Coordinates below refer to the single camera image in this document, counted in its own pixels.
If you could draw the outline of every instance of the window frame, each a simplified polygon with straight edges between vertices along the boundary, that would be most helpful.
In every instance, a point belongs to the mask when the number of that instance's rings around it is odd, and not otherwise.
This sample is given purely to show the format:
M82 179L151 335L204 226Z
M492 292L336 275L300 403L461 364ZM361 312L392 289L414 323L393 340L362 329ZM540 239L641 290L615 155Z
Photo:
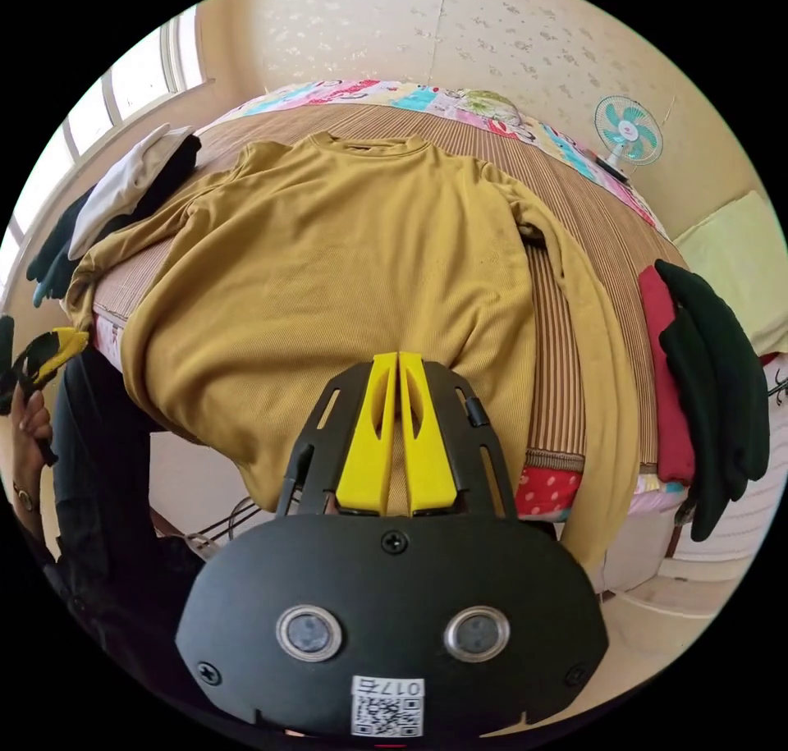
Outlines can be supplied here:
M53 201L58 199L63 191L73 182L75 177L79 176L81 169L92 160L102 149L107 146L113 139L117 138L122 132L125 132L139 119L148 116L151 112L155 111L164 103L170 102L172 98L185 94L186 92L199 89L211 81L205 75L203 66L203 54L200 47L200 33L199 33L199 5L195 9L195 43L197 51L197 60L199 64L199 82L191 87L186 84L186 76L184 74L181 64L181 51L179 45L179 31L181 26L181 15L176 15L167 23L163 24L159 33L160 53L162 59L162 67L164 70L164 80L167 82L167 93L152 100L147 105L139 108L133 112L126 119L121 117L120 109L117 106L115 92L112 88L112 67L101 76L101 91L103 96L104 105L107 108L111 127L97 138L84 152L80 153L74 141L74 136L71 133L71 124L69 119L71 113L66 116L62 124L59 126L63 130L63 135L66 139L66 147L71 155L72 165L66 175L49 191L48 196L44 199L38 212L35 214L32 223L27 231L23 231L20 224L16 221L16 215L13 210L11 211L11 218L7 224L7 231L0 237L0 239L11 238L16 243L16 257L8 273L8 278L5 283L0 282L0 309L5 309L8 294L13 285L19 263L24 257L26 248L30 241L33 239L35 232L38 230L40 223L48 215Z

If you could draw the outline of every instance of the electric fan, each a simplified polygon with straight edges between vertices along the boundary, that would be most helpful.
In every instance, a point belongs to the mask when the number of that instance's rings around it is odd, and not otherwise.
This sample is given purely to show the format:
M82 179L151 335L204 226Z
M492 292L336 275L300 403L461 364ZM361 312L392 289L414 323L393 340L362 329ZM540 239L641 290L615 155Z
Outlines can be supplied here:
M610 154L607 159L596 158L601 166L616 179L626 181L618 167L623 160L635 166L653 163L662 153L662 134L654 117L638 102L619 94L606 97L593 117L599 137Z

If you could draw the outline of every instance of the dark pants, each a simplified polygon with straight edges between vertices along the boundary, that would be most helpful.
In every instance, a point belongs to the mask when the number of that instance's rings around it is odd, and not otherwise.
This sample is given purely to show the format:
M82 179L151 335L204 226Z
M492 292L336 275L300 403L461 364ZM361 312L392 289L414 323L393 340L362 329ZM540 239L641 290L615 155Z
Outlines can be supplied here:
M162 429L93 348L64 368L53 429L57 568L72 611L149 688L202 703L175 646L201 563L150 518L150 433Z

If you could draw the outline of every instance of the red cloth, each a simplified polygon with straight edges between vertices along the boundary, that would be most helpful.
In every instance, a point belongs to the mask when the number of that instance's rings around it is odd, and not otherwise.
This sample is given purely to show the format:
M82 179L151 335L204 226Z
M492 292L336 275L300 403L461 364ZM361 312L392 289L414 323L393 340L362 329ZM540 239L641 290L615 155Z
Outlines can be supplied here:
M523 467L515 494L517 515L545 515L569 509L582 478L580 472Z
M695 453L687 418L679 403L679 390L659 345L659 334L676 318L671 292L655 267L638 275L640 298L646 317L648 340L654 363L657 397L657 476L663 483L689 485L695 473Z

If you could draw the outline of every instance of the striped mat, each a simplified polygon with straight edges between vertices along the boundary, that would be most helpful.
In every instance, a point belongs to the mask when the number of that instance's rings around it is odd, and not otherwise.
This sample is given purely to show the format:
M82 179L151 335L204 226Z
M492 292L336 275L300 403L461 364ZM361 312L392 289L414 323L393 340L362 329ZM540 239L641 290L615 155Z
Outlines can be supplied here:
M494 163L523 181L547 204L588 253L621 322L638 391L641 471L653 472L657 415L637 276L656 259L685 266L678 250L614 195L534 147L461 122L388 106L310 105L218 124L200 136L203 148L196 174L230 168L241 147L251 141L294 144L323 130L353 140L420 135L447 152ZM113 269L96 290L97 312L125 322L147 291L170 244L171 240L165 240L153 245ZM552 277L547 254L532 246L525 250L534 277L538 338L526 463L582 472L583 387L569 309Z

